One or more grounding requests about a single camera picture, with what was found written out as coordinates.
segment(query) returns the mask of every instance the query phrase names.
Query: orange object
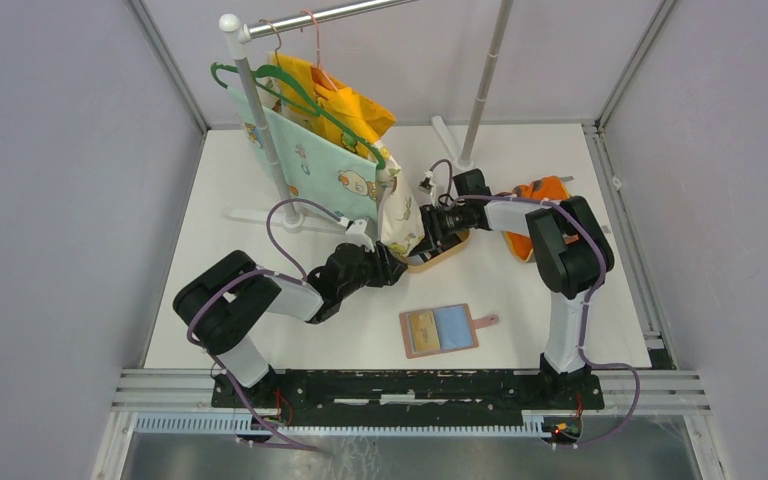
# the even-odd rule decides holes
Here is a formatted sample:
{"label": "orange object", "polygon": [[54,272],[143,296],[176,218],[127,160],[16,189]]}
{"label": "orange object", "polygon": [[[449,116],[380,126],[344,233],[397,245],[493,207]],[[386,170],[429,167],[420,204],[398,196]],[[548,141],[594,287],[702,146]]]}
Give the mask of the orange object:
{"label": "orange object", "polygon": [[[519,185],[514,187],[513,194],[521,198],[532,198],[534,200],[566,200],[570,197],[564,182],[559,177],[543,177],[535,180],[529,185]],[[505,243],[511,253],[523,262],[531,260],[531,254],[534,253],[534,247],[531,244],[531,238],[518,233],[502,232]]]}

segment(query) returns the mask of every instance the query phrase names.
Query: light green cloth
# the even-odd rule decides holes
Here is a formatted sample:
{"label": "light green cloth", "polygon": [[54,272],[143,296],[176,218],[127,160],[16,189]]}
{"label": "light green cloth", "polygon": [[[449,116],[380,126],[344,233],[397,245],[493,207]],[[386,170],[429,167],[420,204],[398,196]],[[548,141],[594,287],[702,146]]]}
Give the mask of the light green cloth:
{"label": "light green cloth", "polygon": [[[261,166],[270,174],[260,132],[254,126],[245,94],[231,86],[227,90]],[[269,108],[263,111],[291,194],[351,220],[366,218],[375,222],[378,213],[373,162],[334,145]]]}

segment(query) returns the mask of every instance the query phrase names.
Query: yellow cloth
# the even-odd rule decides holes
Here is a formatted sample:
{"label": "yellow cloth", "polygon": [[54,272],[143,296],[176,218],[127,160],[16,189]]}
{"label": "yellow cloth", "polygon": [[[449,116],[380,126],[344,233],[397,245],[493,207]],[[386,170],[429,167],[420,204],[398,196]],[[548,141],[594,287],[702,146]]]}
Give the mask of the yellow cloth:
{"label": "yellow cloth", "polygon": [[[334,82],[334,86],[337,87],[335,91],[331,83],[325,78],[323,72],[310,62],[279,53],[277,62],[273,60],[273,63],[279,65],[282,70],[292,75],[304,88],[305,92],[316,100],[320,107],[334,115],[337,120],[349,127],[355,135],[363,138],[370,144],[377,142],[384,135],[384,132],[396,123],[396,117],[389,110],[355,92],[337,80],[333,75],[328,75],[331,81]],[[304,100],[301,99],[295,90],[287,87],[283,82],[280,83],[281,89],[288,99],[299,105],[305,105]],[[296,115],[306,117],[310,122],[313,132],[317,135],[364,158],[369,157],[369,150],[366,147],[346,137],[339,127],[326,118],[322,116],[311,118],[295,106],[289,105],[289,107]]]}

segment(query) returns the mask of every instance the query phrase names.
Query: white table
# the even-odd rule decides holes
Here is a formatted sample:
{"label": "white table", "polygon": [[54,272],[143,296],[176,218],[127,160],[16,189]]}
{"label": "white table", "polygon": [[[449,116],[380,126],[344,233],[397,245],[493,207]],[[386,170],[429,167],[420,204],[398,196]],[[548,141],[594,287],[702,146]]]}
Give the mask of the white table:
{"label": "white table", "polygon": [[[462,139],[465,130],[455,127],[453,133]],[[394,127],[384,141],[414,184],[432,162],[446,156],[431,127]],[[546,175],[573,176],[568,190],[587,198],[603,225],[609,222],[579,125],[482,126],[473,159],[493,191]],[[424,203],[427,197],[417,199]],[[274,184],[259,167],[242,131],[209,132],[145,368],[211,367],[210,358],[187,343],[186,326],[172,310],[172,299],[230,251],[243,250],[267,268],[297,275],[269,243],[263,225],[223,216],[228,208],[268,210],[276,201]],[[290,234],[281,227],[275,232],[308,271],[324,263],[342,240],[330,233]],[[613,235],[607,237],[616,265],[595,297],[587,351],[596,362],[650,367],[616,243]],[[475,317],[496,313],[500,323],[478,330],[478,348],[407,359],[399,313],[457,303],[468,303]],[[501,233],[475,231],[456,256],[424,273],[405,274],[396,286],[361,289],[320,325],[266,314],[251,336],[266,360],[279,369],[537,368],[549,335],[549,309],[549,291],[536,266],[514,259]]]}

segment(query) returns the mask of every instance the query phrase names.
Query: white wall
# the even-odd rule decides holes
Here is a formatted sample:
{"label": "white wall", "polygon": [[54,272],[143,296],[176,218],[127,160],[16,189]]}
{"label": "white wall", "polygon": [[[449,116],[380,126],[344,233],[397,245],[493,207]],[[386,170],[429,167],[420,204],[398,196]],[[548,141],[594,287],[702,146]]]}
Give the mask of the white wall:
{"label": "white wall", "polygon": [[768,2],[680,2],[608,146],[736,478],[768,478]]}
{"label": "white wall", "polygon": [[[146,0],[199,106],[212,125],[239,122],[210,77],[233,63],[219,17],[243,22],[319,9],[342,0]],[[488,121],[593,119],[634,51],[659,0],[514,2],[485,110]],[[499,1],[421,0],[321,26],[324,67],[402,122],[432,115],[466,121],[484,67]],[[314,30],[283,34],[283,52],[315,60]],[[251,44],[252,64],[274,38]]]}
{"label": "white wall", "polygon": [[89,476],[199,141],[124,1],[0,1],[0,479]]}

